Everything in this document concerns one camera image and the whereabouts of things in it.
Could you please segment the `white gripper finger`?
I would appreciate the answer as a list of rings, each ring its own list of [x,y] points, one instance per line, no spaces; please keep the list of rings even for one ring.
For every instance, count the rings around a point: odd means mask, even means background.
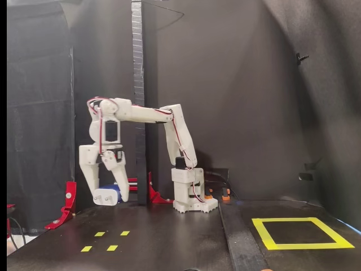
[[[113,151],[105,151],[102,154],[102,161],[108,171],[111,171],[117,185],[120,189],[120,195],[123,202],[129,200],[129,182],[126,174],[126,159],[123,151],[118,152],[121,157],[117,160],[116,153]]]
[[[92,196],[94,192],[99,188],[99,166],[98,165],[80,165],[82,173],[88,184]]]

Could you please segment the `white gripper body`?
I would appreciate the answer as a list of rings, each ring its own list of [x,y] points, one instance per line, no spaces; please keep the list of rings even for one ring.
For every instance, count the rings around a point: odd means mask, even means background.
[[[124,164],[122,145],[81,145],[79,147],[79,164],[95,165]]]

